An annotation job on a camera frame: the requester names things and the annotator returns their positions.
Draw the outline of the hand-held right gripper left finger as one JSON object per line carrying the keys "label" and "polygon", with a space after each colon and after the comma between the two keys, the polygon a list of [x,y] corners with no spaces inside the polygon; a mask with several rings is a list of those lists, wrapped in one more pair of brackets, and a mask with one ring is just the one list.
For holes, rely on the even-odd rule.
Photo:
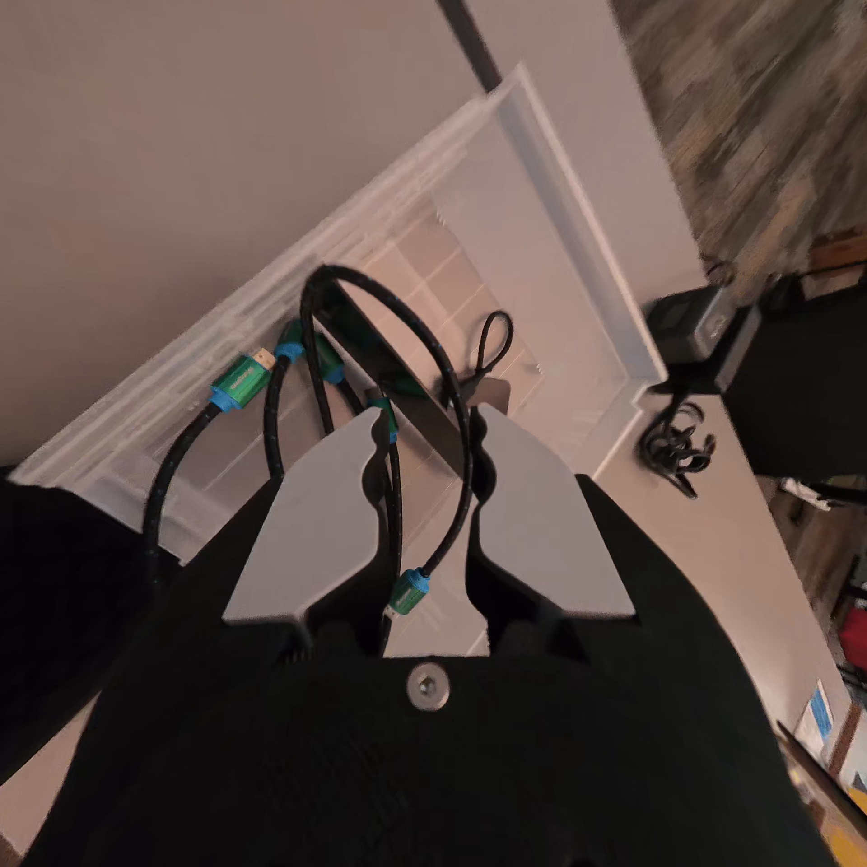
{"label": "hand-held right gripper left finger", "polygon": [[373,406],[268,483],[222,532],[233,586],[222,623],[233,637],[287,639],[292,652],[329,643],[381,654],[391,586],[380,506],[387,414]]}

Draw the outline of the person's dark clothing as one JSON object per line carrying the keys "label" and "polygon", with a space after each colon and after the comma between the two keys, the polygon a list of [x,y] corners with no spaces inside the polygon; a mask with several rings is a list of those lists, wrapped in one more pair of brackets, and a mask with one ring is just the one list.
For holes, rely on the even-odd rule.
{"label": "person's dark clothing", "polygon": [[1,483],[1,780],[104,685],[156,604],[144,544],[85,499]]}

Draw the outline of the clear plastic bin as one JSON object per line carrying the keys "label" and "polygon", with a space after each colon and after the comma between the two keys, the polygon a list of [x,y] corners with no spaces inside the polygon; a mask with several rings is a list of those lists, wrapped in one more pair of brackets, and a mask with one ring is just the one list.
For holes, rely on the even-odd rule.
{"label": "clear plastic bin", "polygon": [[434,332],[460,378],[485,318],[513,345],[494,369],[508,415],[592,477],[663,377],[639,305],[527,71],[516,68],[398,158],[31,454],[19,485],[78,495],[134,531],[172,441],[243,354],[271,350],[322,264],[355,268]]}

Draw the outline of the red storage bin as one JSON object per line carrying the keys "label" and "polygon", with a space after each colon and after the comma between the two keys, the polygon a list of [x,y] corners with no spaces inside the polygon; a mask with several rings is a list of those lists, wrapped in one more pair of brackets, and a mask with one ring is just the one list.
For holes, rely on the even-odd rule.
{"label": "red storage bin", "polygon": [[866,609],[853,607],[839,631],[839,642],[851,666],[866,671]]}

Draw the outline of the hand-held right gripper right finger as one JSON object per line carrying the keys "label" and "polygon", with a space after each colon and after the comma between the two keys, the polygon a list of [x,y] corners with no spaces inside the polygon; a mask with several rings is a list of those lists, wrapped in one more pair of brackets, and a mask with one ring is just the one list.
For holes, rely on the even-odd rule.
{"label": "hand-held right gripper right finger", "polygon": [[474,460],[466,592],[491,654],[512,635],[531,647],[574,643],[578,621],[629,622],[634,602],[577,476],[488,404],[471,409]]}

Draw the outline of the black office chair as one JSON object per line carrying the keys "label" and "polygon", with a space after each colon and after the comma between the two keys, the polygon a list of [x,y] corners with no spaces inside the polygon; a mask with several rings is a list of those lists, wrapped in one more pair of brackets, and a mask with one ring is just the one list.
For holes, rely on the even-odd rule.
{"label": "black office chair", "polygon": [[760,305],[761,324],[723,396],[757,475],[812,485],[866,471],[865,277]]}

